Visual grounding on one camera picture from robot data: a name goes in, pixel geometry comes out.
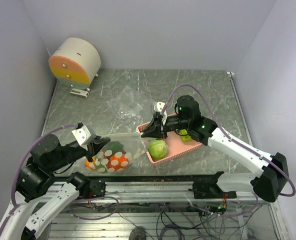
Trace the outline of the dark green avocado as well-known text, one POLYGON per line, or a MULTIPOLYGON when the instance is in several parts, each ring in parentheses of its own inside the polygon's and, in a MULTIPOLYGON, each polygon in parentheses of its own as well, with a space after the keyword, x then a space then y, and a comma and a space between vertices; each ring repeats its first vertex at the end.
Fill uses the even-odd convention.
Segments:
POLYGON ((117 152, 125 153, 125 151, 124 151, 124 145, 121 142, 119 142, 119 141, 109 142, 108 144, 106 144, 104 146, 104 149, 105 149, 105 151, 111 150, 113 154, 115 154, 117 152))

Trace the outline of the pale cabbage lower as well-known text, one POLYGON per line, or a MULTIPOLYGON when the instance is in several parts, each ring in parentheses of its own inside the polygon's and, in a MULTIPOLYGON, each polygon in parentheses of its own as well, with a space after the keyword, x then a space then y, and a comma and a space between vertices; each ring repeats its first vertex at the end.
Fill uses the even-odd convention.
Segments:
POLYGON ((160 160, 168 154, 168 145, 164 140, 152 140, 148 146, 148 153, 154 160, 160 160))

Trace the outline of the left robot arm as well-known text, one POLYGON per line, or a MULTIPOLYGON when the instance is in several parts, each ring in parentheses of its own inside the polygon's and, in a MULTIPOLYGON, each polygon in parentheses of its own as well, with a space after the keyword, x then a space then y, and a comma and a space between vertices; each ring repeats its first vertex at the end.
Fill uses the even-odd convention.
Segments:
POLYGON ((36 240, 51 221, 71 202, 88 197, 90 179, 80 172, 71 174, 59 192, 38 211, 35 207, 55 183, 55 172, 77 160, 95 156, 110 142, 96 136, 86 147, 78 141, 62 146, 55 135, 42 136, 31 150, 27 164, 19 170, 14 196, 0 222, 0 240, 36 240))

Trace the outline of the white bracket block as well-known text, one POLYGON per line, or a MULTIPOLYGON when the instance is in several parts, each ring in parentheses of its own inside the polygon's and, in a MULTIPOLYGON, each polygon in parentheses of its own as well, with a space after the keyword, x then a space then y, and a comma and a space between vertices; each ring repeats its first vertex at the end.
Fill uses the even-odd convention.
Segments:
POLYGON ((89 92, 86 90, 80 90, 80 89, 76 89, 76 88, 72 88, 70 90, 70 94, 76 97, 81 97, 81 98, 88 98, 89 96, 89 92))

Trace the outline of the aluminium rail frame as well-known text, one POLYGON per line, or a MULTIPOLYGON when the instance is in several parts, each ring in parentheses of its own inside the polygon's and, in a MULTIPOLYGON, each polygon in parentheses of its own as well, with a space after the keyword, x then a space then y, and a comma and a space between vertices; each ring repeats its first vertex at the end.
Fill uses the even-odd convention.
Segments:
POLYGON ((215 174, 91 176, 38 240, 288 240, 278 203, 210 192, 215 174))

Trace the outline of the white corner clip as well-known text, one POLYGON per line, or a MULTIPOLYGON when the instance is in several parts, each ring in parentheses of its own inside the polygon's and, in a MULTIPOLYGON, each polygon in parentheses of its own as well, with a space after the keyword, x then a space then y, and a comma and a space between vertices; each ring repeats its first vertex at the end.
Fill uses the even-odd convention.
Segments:
POLYGON ((231 79, 233 79, 235 77, 235 73, 234 72, 227 71, 227 75, 231 79))

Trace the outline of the blue zipper clear bag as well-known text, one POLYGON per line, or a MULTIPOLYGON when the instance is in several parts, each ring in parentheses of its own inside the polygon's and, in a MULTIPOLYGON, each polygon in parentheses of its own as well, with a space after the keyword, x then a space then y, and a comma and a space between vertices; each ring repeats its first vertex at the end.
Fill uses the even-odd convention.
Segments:
POLYGON ((135 132, 138 125, 152 118, 150 97, 128 86, 107 102, 108 109, 121 120, 127 132, 135 132))

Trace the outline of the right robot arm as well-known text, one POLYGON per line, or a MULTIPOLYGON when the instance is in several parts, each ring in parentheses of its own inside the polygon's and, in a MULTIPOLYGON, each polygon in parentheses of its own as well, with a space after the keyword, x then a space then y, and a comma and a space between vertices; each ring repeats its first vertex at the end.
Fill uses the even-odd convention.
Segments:
POLYGON ((164 106, 163 102, 153 104, 153 118, 141 133, 143 138, 166 139, 171 132, 186 130, 192 140, 225 153, 249 170, 249 173, 216 173, 208 185, 212 197, 249 192, 270 203, 277 200, 289 178, 283 154, 263 152, 219 128, 215 121, 201 115, 198 102, 190 95, 177 99, 175 115, 165 116, 161 112, 164 106))

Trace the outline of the round drawer cabinet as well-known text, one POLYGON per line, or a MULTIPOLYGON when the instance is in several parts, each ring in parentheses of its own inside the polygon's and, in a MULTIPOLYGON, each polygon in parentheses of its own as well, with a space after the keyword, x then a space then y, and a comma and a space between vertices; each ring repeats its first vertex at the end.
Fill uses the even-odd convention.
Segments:
POLYGON ((97 49, 76 37, 67 38, 48 63, 51 72, 62 84, 79 90, 90 87, 101 67, 97 49))

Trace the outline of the pink plastic basket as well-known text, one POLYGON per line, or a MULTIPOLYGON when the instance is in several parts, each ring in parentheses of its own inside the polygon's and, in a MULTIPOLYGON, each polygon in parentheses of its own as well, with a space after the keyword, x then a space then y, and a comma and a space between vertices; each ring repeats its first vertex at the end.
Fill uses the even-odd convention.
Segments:
POLYGON ((154 159, 151 157, 150 153, 146 151, 150 163, 154 166, 172 161, 177 157, 197 150, 202 145, 202 143, 194 140, 183 142, 173 131, 168 133, 168 137, 164 141, 168 145, 168 153, 164 158, 154 159))

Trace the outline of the light green round fruit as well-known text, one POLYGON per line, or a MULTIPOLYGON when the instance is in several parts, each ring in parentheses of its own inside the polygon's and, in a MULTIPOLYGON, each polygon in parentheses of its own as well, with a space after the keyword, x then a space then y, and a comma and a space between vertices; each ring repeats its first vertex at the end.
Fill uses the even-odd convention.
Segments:
POLYGON ((187 130, 186 129, 182 129, 179 131, 179 135, 180 135, 180 139, 183 142, 190 142, 192 141, 192 138, 188 135, 187 130))

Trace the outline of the orange mango fruit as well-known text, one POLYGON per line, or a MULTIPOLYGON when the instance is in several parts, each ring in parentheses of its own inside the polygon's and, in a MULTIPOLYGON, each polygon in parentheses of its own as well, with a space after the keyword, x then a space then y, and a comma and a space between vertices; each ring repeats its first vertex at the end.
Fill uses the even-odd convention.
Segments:
POLYGON ((91 162, 88 159, 85 159, 84 166, 87 169, 92 169, 92 170, 95 170, 96 169, 96 166, 95 166, 94 162, 93 161, 91 162))

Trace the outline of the dotted clear zip bag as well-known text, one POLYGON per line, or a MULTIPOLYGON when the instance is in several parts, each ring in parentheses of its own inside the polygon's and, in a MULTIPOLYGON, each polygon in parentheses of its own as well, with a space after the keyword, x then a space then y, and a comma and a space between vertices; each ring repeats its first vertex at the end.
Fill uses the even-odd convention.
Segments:
POLYGON ((116 133, 108 136, 106 144, 91 160, 84 159, 84 167, 96 175, 114 174, 130 169, 147 152, 149 139, 139 133, 116 133))

